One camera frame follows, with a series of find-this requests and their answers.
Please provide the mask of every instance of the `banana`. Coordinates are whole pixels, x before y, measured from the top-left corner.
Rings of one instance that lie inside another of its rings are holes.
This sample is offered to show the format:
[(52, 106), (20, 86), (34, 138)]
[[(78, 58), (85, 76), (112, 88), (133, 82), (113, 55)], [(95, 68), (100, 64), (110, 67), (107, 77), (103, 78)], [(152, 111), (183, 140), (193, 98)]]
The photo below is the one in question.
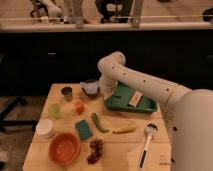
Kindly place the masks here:
[(113, 131), (114, 134), (122, 134), (122, 133), (127, 133), (127, 132), (133, 132), (135, 131), (137, 126), (135, 124), (127, 124), (123, 125), (121, 127), (118, 127)]

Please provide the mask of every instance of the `tomato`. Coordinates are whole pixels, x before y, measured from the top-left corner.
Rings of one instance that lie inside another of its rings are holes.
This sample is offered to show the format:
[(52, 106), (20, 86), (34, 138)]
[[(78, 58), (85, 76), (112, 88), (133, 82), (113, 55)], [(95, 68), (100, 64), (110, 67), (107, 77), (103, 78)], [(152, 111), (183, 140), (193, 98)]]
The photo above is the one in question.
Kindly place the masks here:
[(74, 106), (75, 112), (79, 115), (81, 115), (85, 110), (84, 104), (82, 102), (75, 102), (73, 106)]

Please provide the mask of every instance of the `wooden tabletop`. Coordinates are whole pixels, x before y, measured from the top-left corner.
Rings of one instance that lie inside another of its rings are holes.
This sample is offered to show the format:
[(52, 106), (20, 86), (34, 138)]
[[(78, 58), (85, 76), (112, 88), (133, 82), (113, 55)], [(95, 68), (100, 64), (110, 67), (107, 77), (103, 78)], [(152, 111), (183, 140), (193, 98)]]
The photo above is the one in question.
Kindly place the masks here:
[[(65, 86), (73, 88), (73, 101), (66, 102), (61, 89)], [(81, 101), (85, 105), (83, 114), (73, 112), (73, 103)], [(48, 113), (48, 107), (58, 103), (61, 106), (61, 118), (53, 119)], [(91, 114), (98, 114), (101, 124), (110, 130), (108, 133), (101, 133), (94, 125)], [(79, 84), (53, 84), (43, 108), (41, 118), (49, 118), (54, 122), (55, 135), (45, 139), (36, 133), (30, 145), (25, 163), (24, 171), (136, 171), (139, 157), (143, 151), (146, 136), (144, 129), (148, 123), (154, 123), (158, 132), (151, 140), (148, 155), (144, 163), (143, 171), (169, 171), (171, 146), (167, 131), (164, 125), (160, 109), (152, 114), (136, 114), (129, 112), (109, 111), (104, 105), (103, 97), (89, 99), (81, 90)], [(79, 157), (67, 166), (59, 166), (53, 163), (48, 157), (49, 144), (52, 139), (62, 132), (72, 132), (78, 137), (75, 130), (75, 123), (85, 119), (89, 124), (93, 136), (80, 141), (81, 153)], [(112, 131), (124, 124), (134, 123), (137, 129), (131, 133), (113, 134)], [(94, 165), (87, 163), (90, 155), (89, 142), (99, 138), (103, 140), (103, 155)]]

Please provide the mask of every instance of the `green tray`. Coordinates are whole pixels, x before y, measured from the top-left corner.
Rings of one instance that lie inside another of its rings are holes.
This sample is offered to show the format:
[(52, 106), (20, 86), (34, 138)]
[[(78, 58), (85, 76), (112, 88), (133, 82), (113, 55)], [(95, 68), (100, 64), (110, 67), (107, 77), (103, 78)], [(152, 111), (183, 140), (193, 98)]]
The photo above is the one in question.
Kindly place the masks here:
[(146, 114), (151, 114), (157, 111), (157, 103), (146, 96), (143, 96), (141, 98), (137, 107), (129, 106), (129, 100), (132, 98), (134, 92), (134, 89), (119, 82), (113, 95), (105, 100), (105, 105), (109, 110), (112, 111), (136, 112)]

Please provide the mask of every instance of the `green pepper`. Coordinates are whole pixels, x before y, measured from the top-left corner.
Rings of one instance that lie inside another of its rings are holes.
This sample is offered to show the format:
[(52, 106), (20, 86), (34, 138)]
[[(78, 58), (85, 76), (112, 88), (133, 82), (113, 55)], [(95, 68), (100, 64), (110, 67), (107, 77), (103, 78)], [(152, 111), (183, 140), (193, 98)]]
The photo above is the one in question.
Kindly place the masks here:
[(93, 120), (95, 126), (98, 128), (99, 131), (101, 131), (101, 132), (103, 132), (103, 133), (109, 132), (108, 129), (104, 129), (104, 128), (101, 126), (101, 124), (100, 124), (100, 122), (99, 122), (99, 119), (98, 119), (98, 115), (97, 115), (96, 113), (93, 113), (93, 114), (92, 114), (92, 120)]

